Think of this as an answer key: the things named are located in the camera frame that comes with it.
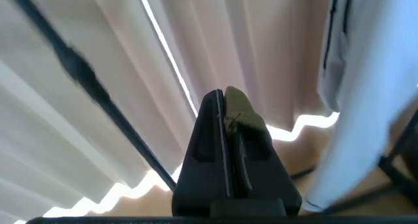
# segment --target curtain fold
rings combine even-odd
[[[190,103],[215,88],[242,89],[287,131],[325,114],[315,90],[327,0],[148,0],[171,54],[141,0],[34,1],[170,173],[193,130]],[[145,160],[10,0],[0,21],[0,221],[136,187]]]

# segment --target metal stand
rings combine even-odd
[[[127,121],[119,108],[113,103],[107,90],[96,78],[94,70],[89,66],[83,57],[78,55],[71,47],[68,47],[64,40],[58,35],[51,24],[40,13],[31,0],[13,0],[33,22],[36,28],[44,35],[46,40],[54,49],[65,71],[71,78],[79,83],[89,96],[101,106],[119,130],[129,139],[131,144],[145,158],[148,164],[154,169],[168,187],[174,191],[176,182],[164,169],[150,148],[141,139],[132,125]]]
[[[401,137],[396,142],[396,145],[393,148],[393,150],[387,157],[383,156],[379,162],[379,168],[391,179],[393,184],[377,188],[359,197],[335,204],[322,211],[321,213],[315,215],[326,215],[341,212],[343,210],[347,210],[348,208],[352,208],[364,202],[374,200],[394,191],[400,191],[406,198],[408,198],[413,203],[413,205],[415,205],[418,208],[417,183],[405,177],[392,164],[393,159],[400,154],[400,152],[405,148],[405,146],[408,145],[407,142],[409,138],[411,138],[412,134],[414,134],[414,129],[416,126],[418,126],[418,110],[414,113],[412,119],[404,129],[404,132],[402,133]]]

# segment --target hanging garment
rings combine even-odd
[[[321,211],[375,168],[391,122],[417,94],[416,0],[330,0],[318,92],[340,112],[303,208]]]

